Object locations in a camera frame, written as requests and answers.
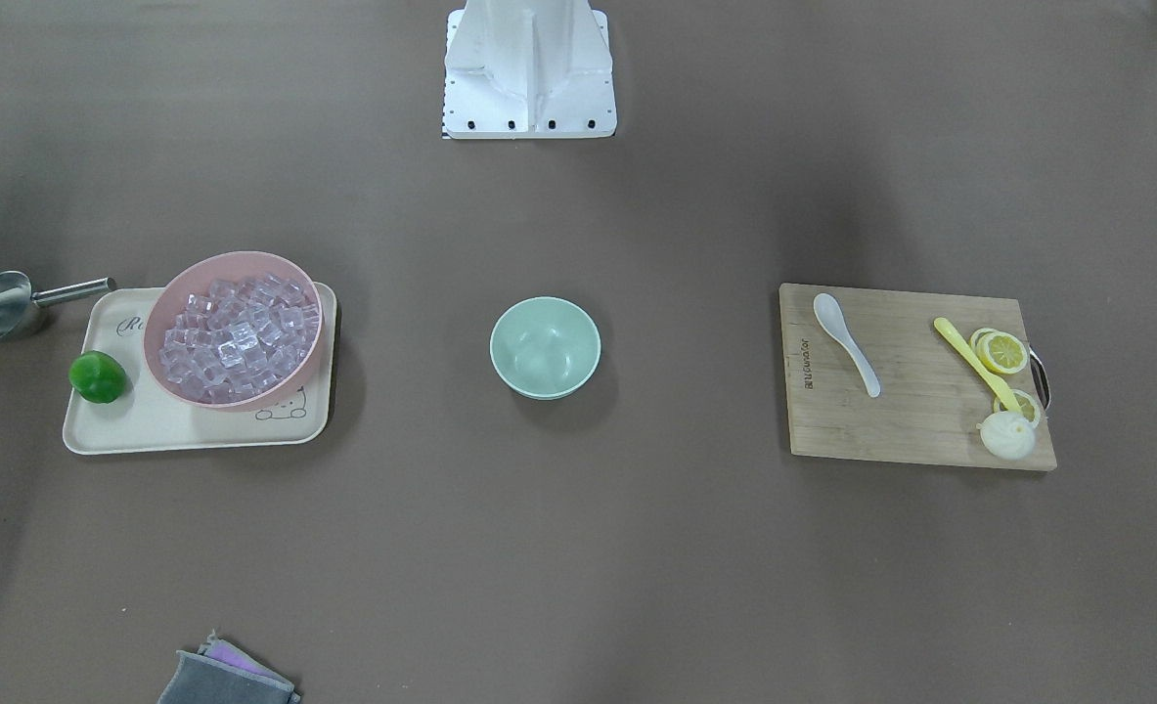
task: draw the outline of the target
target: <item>cartoon bear drawing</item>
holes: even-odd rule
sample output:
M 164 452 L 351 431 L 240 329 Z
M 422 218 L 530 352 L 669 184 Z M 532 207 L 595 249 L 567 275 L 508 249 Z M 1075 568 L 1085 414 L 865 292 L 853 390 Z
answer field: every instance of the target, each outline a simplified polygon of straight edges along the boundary
M 309 415 L 305 410 L 305 405 L 309 404 L 309 395 L 304 391 L 304 387 L 296 393 L 295 396 L 288 398 L 287 401 L 279 402 L 268 406 L 268 409 L 261 409 L 256 411 L 257 420 L 289 420 L 292 418 L 304 418 Z

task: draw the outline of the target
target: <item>white spoon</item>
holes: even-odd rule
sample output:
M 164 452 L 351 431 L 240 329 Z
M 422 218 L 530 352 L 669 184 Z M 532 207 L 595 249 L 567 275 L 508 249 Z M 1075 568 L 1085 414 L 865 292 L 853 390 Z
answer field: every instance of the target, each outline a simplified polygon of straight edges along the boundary
M 852 355 L 852 360 L 856 362 L 856 371 L 861 373 L 864 391 L 869 394 L 870 398 L 877 398 L 882 393 L 882 383 L 878 382 L 878 375 L 874 374 L 874 367 L 869 365 L 869 360 L 865 360 L 864 353 L 856 346 L 856 340 L 852 339 L 852 333 L 847 332 L 843 309 L 838 307 L 838 300 L 830 293 L 817 294 L 817 298 L 813 299 L 813 315 L 817 316 L 820 329 L 825 330 L 826 335 L 832 336 L 834 343 L 840 343 L 843 349 L 847 349 L 848 355 Z

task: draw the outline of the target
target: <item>white metal bracket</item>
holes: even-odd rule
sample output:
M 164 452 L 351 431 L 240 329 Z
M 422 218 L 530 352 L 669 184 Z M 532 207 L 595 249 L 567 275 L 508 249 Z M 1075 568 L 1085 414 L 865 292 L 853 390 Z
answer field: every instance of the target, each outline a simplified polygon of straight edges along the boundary
M 587 0 L 467 0 L 448 15 L 443 137 L 578 139 L 617 129 L 609 17 Z

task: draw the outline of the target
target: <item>mint green bowl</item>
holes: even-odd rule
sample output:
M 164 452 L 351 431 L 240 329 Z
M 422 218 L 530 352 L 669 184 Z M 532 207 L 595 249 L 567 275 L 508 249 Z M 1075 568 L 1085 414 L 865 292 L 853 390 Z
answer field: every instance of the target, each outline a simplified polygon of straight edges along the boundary
M 551 401 L 596 373 L 599 330 L 582 308 L 540 295 L 513 306 L 492 329 L 492 366 L 513 391 Z

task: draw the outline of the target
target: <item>yellow spoon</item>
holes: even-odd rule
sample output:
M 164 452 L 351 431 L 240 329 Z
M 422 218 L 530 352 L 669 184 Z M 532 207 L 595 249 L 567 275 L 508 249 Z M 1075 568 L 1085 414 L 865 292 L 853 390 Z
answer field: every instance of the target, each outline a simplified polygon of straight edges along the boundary
M 956 349 L 958 354 L 965 358 L 965 360 L 973 367 L 977 375 L 980 375 L 985 380 L 986 384 L 990 387 L 990 391 L 995 393 L 995 396 L 1000 399 L 1000 404 L 1003 404 L 1004 409 L 1012 411 L 1019 410 L 1022 406 L 1017 404 L 1017 397 L 1012 395 L 1012 389 L 1009 388 L 1009 383 L 989 373 L 989 371 L 982 366 L 982 362 L 977 359 L 975 353 L 973 353 L 968 343 L 961 337 L 957 325 L 953 325 L 948 317 L 936 317 L 935 318 L 935 330 L 938 330 L 941 336 Z

